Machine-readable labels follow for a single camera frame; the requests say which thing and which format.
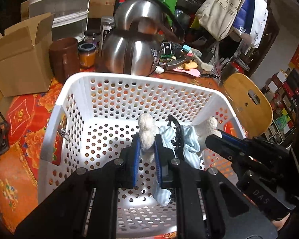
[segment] white paper bag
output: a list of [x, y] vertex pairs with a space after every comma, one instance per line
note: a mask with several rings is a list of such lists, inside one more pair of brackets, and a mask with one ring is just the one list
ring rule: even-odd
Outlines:
[[266, 26], [267, 17], [267, 0], [255, 0], [254, 19], [250, 34], [242, 32], [240, 35], [251, 47], [257, 48], [259, 46]]
[[196, 16], [200, 25], [221, 41], [228, 35], [242, 3], [243, 0], [206, 0]]

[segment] stuffed animal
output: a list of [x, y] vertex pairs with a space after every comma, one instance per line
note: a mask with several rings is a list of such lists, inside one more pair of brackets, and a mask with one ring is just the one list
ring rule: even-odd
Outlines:
[[222, 137], [222, 134], [216, 130], [217, 128], [217, 119], [214, 117], [209, 117], [207, 120], [203, 121], [202, 123], [195, 125], [195, 132], [198, 136], [198, 143], [201, 147], [199, 152], [197, 152], [198, 156], [201, 156], [203, 151], [207, 148], [205, 140], [209, 135], [216, 135], [218, 137]]
[[142, 160], [146, 163], [152, 163], [154, 160], [155, 135], [158, 134], [158, 127], [149, 113], [142, 113], [138, 117], [138, 126], [140, 127], [140, 143]]

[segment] orange tablecloth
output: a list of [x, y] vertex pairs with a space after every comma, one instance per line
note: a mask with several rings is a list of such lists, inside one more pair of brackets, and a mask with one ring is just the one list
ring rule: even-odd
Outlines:
[[[164, 73], [154, 77], [218, 90], [211, 78]], [[10, 123], [10, 149], [0, 156], [0, 212], [7, 228], [17, 225], [37, 206], [37, 176], [41, 144], [62, 84], [52, 80], [47, 93], [17, 96], [6, 115]], [[54, 163], [59, 164], [62, 140], [55, 143]], [[172, 238], [174, 234], [165, 235]]]

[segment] chair backrest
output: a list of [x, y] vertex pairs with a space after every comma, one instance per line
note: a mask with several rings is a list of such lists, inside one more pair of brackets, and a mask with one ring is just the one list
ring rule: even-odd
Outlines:
[[234, 73], [224, 82], [231, 105], [248, 137], [264, 133], [273, 119], [270, 103], [258, 87], [244, 74]]

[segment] brown mug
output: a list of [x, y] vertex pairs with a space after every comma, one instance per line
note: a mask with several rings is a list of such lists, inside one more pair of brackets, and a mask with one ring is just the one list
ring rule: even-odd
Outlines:
[[60, 83], [64, 84], [71, 75], [80, 72], [75, 38], [67, 37], [53, 42], [49, 47], [49, 57], [52, 71]]

